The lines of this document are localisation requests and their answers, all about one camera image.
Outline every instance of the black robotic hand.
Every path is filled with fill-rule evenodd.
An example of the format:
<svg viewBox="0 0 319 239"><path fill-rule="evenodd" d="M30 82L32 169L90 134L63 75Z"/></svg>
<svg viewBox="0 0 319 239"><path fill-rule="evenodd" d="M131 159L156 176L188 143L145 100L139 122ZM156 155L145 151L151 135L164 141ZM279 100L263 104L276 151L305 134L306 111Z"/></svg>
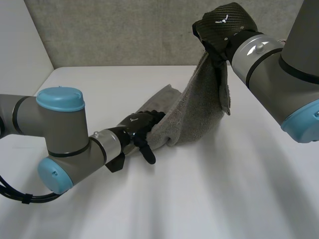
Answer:
<svg viewBox="0 0 319 239"><path fill-rule="evenodd" d="M248 36L244 37L248 39L257 32L257 26L251 16L235 2L205 13L202 20L195 22L192 28L193 34L204 45L216 66L229 60L226 48L232 44L233 36L245 32Z"/></svg>
<svg viewBox="0 0 319 239"><path fill-rule="evenodd" d="M154 125L159 123L164 116L165 113L157 111L138 112L127 116L117 127L109 130L118 136L123 144L122 149L129 144L133 144L140 149L144 159L149 164L155 164L156 158L148 145L147 133L150 132ZM124 160L125 154L122 151L119 156L108 162L106 167L111 172L117 172L123 168Z"/></svg>

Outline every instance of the black band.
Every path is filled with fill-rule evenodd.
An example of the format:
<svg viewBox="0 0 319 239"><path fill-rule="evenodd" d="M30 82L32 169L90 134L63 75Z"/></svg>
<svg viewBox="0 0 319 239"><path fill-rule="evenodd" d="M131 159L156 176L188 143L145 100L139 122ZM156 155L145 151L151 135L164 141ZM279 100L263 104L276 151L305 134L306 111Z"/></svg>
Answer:
<svg viewBox="0 0 319 239"><path fill-rule="evenodd" d="M72 156L76 156L80 153L83 153L85 150L87 150L90 146L90 141L88 142L88 144L83 147L82 149L78 150L78 151L74 151L74 152L71 152L71 153L53 153L53 152L50 152L48 150L48 153L49 155L51 155L52 157L56 157L56 158L66 158L66 157L72 157Z"/></svg>
<svg viewBox="0 0 319 239"><path fill-rule="evenodd" d="M89 137L89 139L94 141L100 147L102 154L103 154L103 157L104 157L104 164L106 164L106 152L105 152L103 145L94 137Z"/></svg>
<svg viewBox="0 0 319 239"><path fill-rule="evenodd" d="M0 117L0 138L3 138L5 134L5 126L4 126L4 122Z"/></svg>
<svg viewBox="0 0 319 239"><path fill-rule="evenodd" d="M16 104L15 104L15 107L13 109L13 113L12 113L12 123L13 123L13 126L15 128L15 130L19 133L19 134L22 134L24 135L24 133L21 131L19 125L18 125L18 110L19 110L19 107L20 105L22 104L22 102L29 98L30 96L25 96L25 97L22 97Z"/></svg>
<svg viewBox="0 0 319 239"><path fill-rule="evenodd" d="M32 201L33 195L32 194L25 194L24 197L22 198L22 203L23 204L30 204Z"/></svg>
<svg viewBox="0 0 319 239"><path fill-rule="evenodd" d="M282 58L281 55L279 58L279 65L280 65L281 69L283 69L289 75L296 77L302 81L307 81L309 83L319 85L319 76L308 74L306 72L300 71L300 70L292 67Z"/></svg>
<svg viewBox="0 0 319 239"><path fill-rule="evenodd" d="M277 53L277 52L281 52L283 49L282 48L277 48L274 50L271 50L270 52L267 52L266 54L262 55L255 63L254 65L250 68L247 77L246 77L246 86L249 89L249 81L250 81L250 77L253 74L254 70L257 68L257 66L259 66L260 63L262 63L266 58L268 58L269 56Z"/></svg>

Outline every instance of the white wall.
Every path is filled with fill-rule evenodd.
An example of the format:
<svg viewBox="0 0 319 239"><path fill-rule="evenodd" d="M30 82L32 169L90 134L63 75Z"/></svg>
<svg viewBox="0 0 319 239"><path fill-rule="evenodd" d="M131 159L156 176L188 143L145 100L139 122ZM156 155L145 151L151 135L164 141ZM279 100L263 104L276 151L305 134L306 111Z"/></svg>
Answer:
<svg viewBox="0 0 319 239"><path fill-rule="evenodd" d="M23 0L0 0L0 94L33 95L53 71Z"/></svg>

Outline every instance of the robotic arm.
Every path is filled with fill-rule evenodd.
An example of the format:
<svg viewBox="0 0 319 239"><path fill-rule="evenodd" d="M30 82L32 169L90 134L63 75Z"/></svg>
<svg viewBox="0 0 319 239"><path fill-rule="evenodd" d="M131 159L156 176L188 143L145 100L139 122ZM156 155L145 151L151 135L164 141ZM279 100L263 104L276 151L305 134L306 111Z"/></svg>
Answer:
<svg viewBox="0 0 319 239"><path fill-rule="evenodd" d="M38 174L60 195L104 165L112 172L121 170L127 146L139 147L147 162L154 164L146 135L164 115L156 111L132 114L117 127L89 137L81 91L55 87L40 91L37 97L0 95L0 138L8 134L44 137L48 156L40 161ZM0 181L8 188L2 178ZM0 187L0 193L10 198L13 192L7 188ZM31 196L18 199L37 202Z"/></svg>
<svg viewBox="0 0 319 239"><path fill-rule="evenodd" d="M258 32L237 3L206 13L193 25L215 67L229 60L234 72L295 141L319 140L319 9L305 0L285 46ZM155 163L146 134L164 113L140 112L117 127L88 136L82 93L48 88L37 97L0 95L0 138L8 134L44 137L48 156L38 174L54 193L34 197L11 188L1 177L0 193L23 203L47 202L106 165L123 168L126 147L137 146Z"/></svg>
<svg viewBox="0 0 319 239"><path fill-rule="evenodd" d="M236 75L291 138L319 140L319 1L305 0L285 46L257 31L237 3L206 13L194 34L218 67Z"/></svg>

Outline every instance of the carbon fiber cover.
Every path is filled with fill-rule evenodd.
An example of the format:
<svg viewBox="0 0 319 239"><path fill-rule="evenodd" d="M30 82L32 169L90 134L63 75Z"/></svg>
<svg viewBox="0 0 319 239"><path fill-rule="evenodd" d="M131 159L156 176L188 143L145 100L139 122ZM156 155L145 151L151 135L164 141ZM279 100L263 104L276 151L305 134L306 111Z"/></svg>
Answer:
<svg viewBox="0 0 319 239"><path fill-rule="evenodd" d="M217 62L227 60L225 50L230 37L243 30L255 32L258 29L251 16L236 2L205 13L202 20L193 24L194 35Z"/></svg>

